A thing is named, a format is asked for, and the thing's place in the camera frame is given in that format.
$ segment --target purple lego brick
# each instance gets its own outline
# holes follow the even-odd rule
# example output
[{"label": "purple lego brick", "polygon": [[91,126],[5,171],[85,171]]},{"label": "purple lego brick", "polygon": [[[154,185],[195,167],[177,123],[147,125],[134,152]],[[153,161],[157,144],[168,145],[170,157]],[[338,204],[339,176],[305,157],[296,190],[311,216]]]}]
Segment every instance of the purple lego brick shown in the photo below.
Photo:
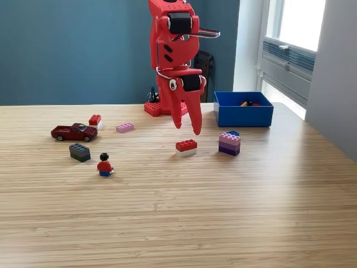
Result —
[{"label": "purple lego brick", "polygon": [[223,141],[225,143],[237,146],[238,144],[240,144],[240,137],[225,132],[219,136],[219,141]]},{"label": "purple lego brick", "polygon": [[225,154],[233,155],[233,156],[236,156],[237,154],[240,153],[240,149],[238,149],[237,151],[233,151],[233,150],[230,150],[230,149],[227,149],[224,147],[220,147],[220,146],[218,147],[218,151],[224,152]]},{"label": "purple lego brick", "polygon": [[232,150],[232,151],[236,151],[236,150],[239,150],[239,149],[240,149],[240,144],[234,146],[234,145],[232,145],[232,144],[229,144],[229,143],[225,143],[225,142],[223,142],[223,141],[220,141],[220,142],[218,143],[218,145],[219,145],[220,147],[223,147],[223,148],[226,148],[226,149],[229,149],[229,150]]},{"label": "purple lego brick", "polygon": [[124,133],[127,132],[129,130],[133,130],[134,129],[134,125],[131,123],[126,123],[126,124],[122,124],[120,126],[117,126],[117,132],[119,133]]}]

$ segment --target white lego brick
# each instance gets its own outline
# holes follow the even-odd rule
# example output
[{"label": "white lego brick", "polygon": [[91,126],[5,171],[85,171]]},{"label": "white lego brick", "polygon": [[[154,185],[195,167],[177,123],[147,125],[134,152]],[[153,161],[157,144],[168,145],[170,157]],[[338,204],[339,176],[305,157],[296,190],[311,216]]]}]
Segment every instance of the white lego brick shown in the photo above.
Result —
[{"label": "white lego brick", "polygon": [[176,154],[179,157],[185,157],[185,156],[189,156],[189,155],[194,155],[195,153],[197,153],[197,148],[194,148],[192,150],[187,150],[187,151],[184,151],[184,152],[180,152],[178,149],[176,149]]}]

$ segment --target red toy car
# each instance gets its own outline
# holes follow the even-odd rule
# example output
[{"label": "red toy car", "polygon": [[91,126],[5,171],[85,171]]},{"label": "red toy car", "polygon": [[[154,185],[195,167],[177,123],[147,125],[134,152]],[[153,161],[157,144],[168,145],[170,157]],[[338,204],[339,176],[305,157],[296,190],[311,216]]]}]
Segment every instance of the red toy car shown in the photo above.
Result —
[{"label": "red toy car", "polygon": [[95,127],[87,127],[84,124],[75,123],[71,127],[57,126],[51,131],[51,136],[59,141],[84,140],[86,142],[95,138],[98,131]]}]

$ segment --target blue plastic box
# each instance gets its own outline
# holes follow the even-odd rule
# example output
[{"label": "blue plastic box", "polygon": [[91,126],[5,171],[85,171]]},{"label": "blue plastic box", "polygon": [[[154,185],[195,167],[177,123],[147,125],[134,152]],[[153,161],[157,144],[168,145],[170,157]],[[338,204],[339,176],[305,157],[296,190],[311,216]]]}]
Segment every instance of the blue plastic box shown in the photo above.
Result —
[{"label": "blue plastic box", "polygon": [[[241,107],[249,99],[261,106]],[[270,127],[274,106],[261,92],[215,92],[214,114],[219,127]]]}]

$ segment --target minifigure black hair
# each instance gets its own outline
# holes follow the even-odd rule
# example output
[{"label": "minifigure black hair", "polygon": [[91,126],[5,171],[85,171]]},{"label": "minifigure black hair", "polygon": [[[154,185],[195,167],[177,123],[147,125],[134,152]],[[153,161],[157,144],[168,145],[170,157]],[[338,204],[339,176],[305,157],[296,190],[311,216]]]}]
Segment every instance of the minifigure black hair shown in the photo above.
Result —
[{"label": "minifigure black hair", "polygon": [[104,152],[100,155],[101,161],[107,161],[108,159],[109,159],[109,155],[106,152]]}]

